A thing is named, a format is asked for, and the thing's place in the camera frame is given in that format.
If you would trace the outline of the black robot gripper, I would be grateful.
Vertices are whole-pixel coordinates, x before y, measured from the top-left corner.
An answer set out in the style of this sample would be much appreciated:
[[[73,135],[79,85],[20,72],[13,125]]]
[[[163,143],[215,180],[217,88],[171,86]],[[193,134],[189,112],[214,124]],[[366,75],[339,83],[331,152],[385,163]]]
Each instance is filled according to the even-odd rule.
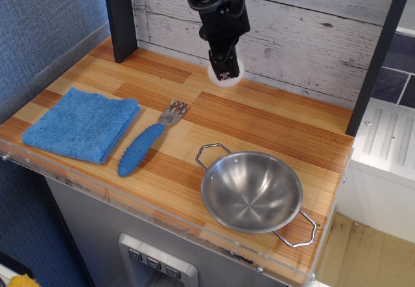
[[[240,73],[236,45],[250,31],[245,0],[187,0],[202,21],[200,37],[209,43],[209,60],[217,80]]]

